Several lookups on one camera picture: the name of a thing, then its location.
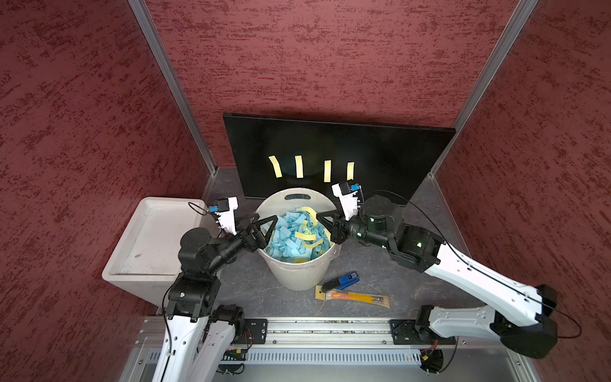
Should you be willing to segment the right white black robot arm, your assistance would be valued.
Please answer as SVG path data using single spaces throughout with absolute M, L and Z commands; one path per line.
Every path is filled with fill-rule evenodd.
M 420 335 L 498 340 L 534 359 L 556 346 L 558 326 L 551 316 L 557 292 L 552 287 L 522 284 L 480 264 L 442 236 L 405 223 L 399 205 L 386 197 L 375 195 L 360 204 L 350 196 L 341 203 L 340 209 L 317 215 L 332 242 L 353 239 L 382 248 L 400 266 L 441 279 L 483 303 L 464 309 L 422 307 L 414 324 Z

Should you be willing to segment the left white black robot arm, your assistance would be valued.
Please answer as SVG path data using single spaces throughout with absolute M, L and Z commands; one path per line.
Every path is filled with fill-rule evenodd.
M 278 218 L 247 216 L 248 226 L 213 237 L 208 229 L 187 231 L 180 240 L 181 271 L 162 299 L 165 337 L 155 381 L 211 381 L 232 342 L 245 335 L 237 305 L 214 305 L 221 289 L 218 272 L 242 251 L 253 253 L 270 242 Z

